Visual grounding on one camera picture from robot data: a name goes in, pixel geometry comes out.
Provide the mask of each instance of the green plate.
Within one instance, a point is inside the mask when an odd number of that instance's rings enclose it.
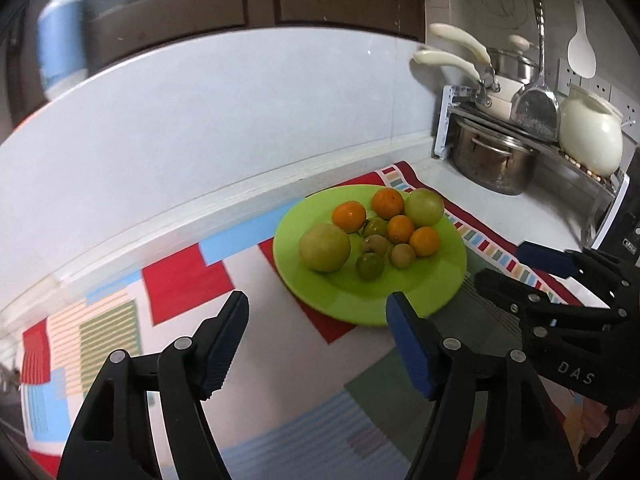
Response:
[[[340,186],[313,194],[287,212],[273,241],[276,267],[289,289],[323,314],[354,324],[386,325],[386,297],[398,290],[406,294],[419,316],[429,316],[455,295],[466,272],[464,242],[445,217],[434,227],[440,235],[440,250],[418,258],[408,269],[396,269],[386,262],[380,278],[363,282],[355,270],[362,241],[357,234],[349,235],[351,255],[341,269],[323,274],[307,268],[298,254],[300,237],[312,225],[331,222],[335,207],[347,200],[357,200],[368,209],[379,189],[381,186]]]

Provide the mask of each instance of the dish rack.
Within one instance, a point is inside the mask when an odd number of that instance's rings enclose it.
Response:
[[[516,125],[481,112],[474,106],[472,97],[473,89],[470,87],[455,85],[446,85],[444,87],[434,154],[443,160],[449,156],[449,151],[452,148],[452,140],[448,139],[449,121],[451,115],[457,115],[514,137],[523,144],[538,150],[541,155],[564,165],[578,174],[582,180],[595,186],[597,190],[596,199],[590,209],[586,224],[582,228],[583,246],[597,249],[620,209],[620,204],[629,185],[628,175],[621,168],[618,168],[609,177],[597,176],[587,168],[577,164],[558,145],[541,142],[529,136],[525,130]]]

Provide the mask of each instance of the tangerine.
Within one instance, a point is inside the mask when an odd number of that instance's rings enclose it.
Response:
[[[380,218],[389,220],[404,209],[402,195],[392,187],[384,187],[371,199],[371,208]]]
[[[414,231],[414,223],[408,216],[396,215],[386,226],[386,239],[393,244],[406,244]]]
[[[347,233],[354,233],[367,220],[367,210],[360,202],[349,200],[334,209],[331,220]]]
[[[432,227],[420,227],[409,238],[417,256],[431,256],[440,248],[440,237]]]

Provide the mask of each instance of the metal spatula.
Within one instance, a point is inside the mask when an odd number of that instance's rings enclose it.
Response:
[[[524,85],[511,100],[511,120],[539,140],[558,140],[558,101],[545,84],[545,11],[542,0],[533,0],[540,38],[538,79]]]

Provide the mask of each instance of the red border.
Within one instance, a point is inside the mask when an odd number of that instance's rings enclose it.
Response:
[[[432,191],[437,192],[440,196],[442,196],[442,199],[444,200],[445,207],[447,208],[447,210],[450,211],[454,216],[457,216],[462,221],[471,225],[471,227],[473,227],[477,231],[480,231],[484,236],[491,238],[492,242],[499,245],[506,251],[510,252],[511,254],[515,254],[516,245],[505,240],[495,231],[489,229],[486,225],[484,225],[481,221],[479,221],[475,216],[473,216],[471,213],[468,213],[461,207],[455,205],[451,200],[448,200],[436,189],[433,189],[432,187],[429,187],[423,184],[422,182],[420,182],[420,180],[418,180],[417,175],[415,174],[414,169],[407,162],[402,160],[401,162],[396,162],[395,166],[398,167],[398,169],[401,171],[402,175],[404,176],[404,179],[411,186],[415,188],[421,187],[421,188],[431,189]],[[536,274],[542,280],[544,280],[545,283],[549,286],[549,288],[551,288],[565,302],[569,304],[580,304],[580,305],[582,304],[580,300],[578,300],[578,298],[576,298],[572,293],[570,293],[564,287],[564,285],[556,281],[556,279],[553,278],[550,274],[543,272],[542,270],[536,270]]]

